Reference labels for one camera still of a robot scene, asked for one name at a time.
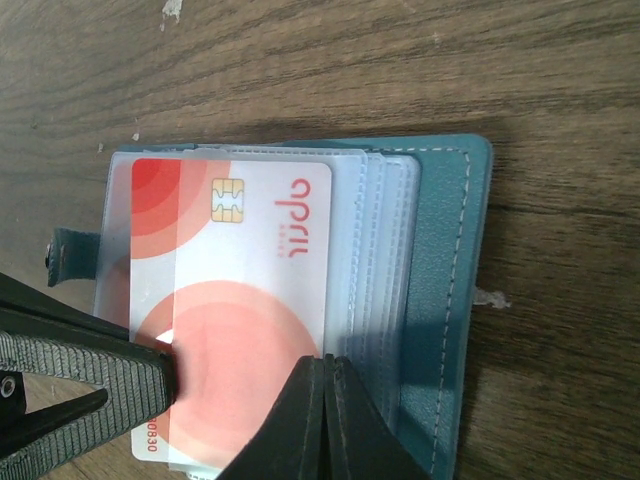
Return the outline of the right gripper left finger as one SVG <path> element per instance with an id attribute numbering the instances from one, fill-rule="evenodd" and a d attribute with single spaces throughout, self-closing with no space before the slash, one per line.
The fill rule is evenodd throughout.
<path id="1" fill-rule="evenodd" d="M 298 360 L 265 421 L 219 475 L 221 479 L 319 479 L 324 363 Z"/>

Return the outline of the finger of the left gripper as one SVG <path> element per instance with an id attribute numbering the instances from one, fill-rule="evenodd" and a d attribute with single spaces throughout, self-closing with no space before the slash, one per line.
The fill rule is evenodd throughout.
<path id="1" fill-rule="evenodd" d="M 92 388 L 2 427 L 4 475 L 45 475 L 159 416 L 177 396 L 170 354 L 96 335 L 69 343 L 4 332 L 1 368 Z"/>
<path id="2" fill-rule="evenodd" d="M 1 274 L 1 307 L 129 340 L 127 328 L 77 310 L 4 273 Z"/>

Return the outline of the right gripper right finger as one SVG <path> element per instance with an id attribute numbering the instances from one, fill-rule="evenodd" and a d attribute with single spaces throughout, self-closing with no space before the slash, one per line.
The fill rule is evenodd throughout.
<path id="1" fill-rule="evenodd" d="M 384 422 L 351 362 L 324 358 L 324 479 L 427 479 Z"/>

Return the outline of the blue card holder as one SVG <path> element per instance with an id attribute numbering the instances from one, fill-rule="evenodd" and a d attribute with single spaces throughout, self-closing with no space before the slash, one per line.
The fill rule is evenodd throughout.
<path id="1" fill-rule="evenodd" d="M 101 231 L 56 229 L 45 257 L 48 282 L 93 280 L 94 314 L 127 328 L 128 342 L 153 346 L 134 341 L 129 319 L 132 166 L 140 158 L 330 168 L 323 349 L 307 356 L 323 363 L 327 355 L 347 358 L 427 479 L 451 478 L 490 144 L 477 135 L 446 135 L 118 150 Z M 221 468 L 163 462 L 191 479 L 221 479 L 241 450 Z"/>

